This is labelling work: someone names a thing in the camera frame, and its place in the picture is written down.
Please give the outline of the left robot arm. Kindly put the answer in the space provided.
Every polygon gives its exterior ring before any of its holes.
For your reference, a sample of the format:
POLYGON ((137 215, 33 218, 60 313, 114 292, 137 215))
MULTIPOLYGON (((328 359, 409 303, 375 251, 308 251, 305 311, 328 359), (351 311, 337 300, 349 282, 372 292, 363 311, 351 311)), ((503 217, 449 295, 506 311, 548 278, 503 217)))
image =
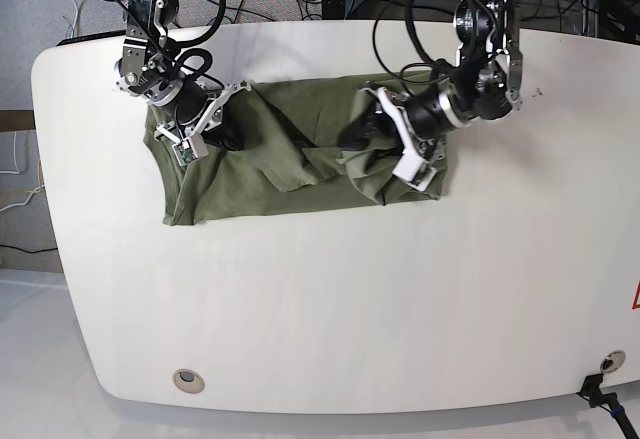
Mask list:
POLYGON ((423 192, 436 175, 448 133, 472 121, 500 119, 522 104, 523 55, 514 0, 461 0, 453 15, 460 45, 455 63, 432 58, 418 38, 414 6, 417 0, 389 0, 404 9, 407 34, 431 76, 417 85, 404 72, 394 79, 401 93, 374 82, 363 86, 372 98, 364 113, 339 135, 343 150, 359 151, 376 136, 396 136, 402 153, 393 174, 423 192))

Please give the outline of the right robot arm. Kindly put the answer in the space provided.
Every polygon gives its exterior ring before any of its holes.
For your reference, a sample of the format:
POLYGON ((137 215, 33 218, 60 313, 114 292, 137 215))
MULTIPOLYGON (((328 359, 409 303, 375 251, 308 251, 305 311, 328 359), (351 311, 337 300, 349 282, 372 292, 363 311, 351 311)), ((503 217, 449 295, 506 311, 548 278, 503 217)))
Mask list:
POLYGON ((218 0, 216 18, 203 34, 182 41, 169 37, 179 0, 128 0, 126 6, 116 85, 163 114, 154 139, 168 141, 181 166, 206 157, 211 146, 228 151, 244 148, 244 136, 225 108, 234 95, 249 91, 251 84, 225 85, 210 77, 213 56, 201 47, 221 26, 226 2, 218 0))

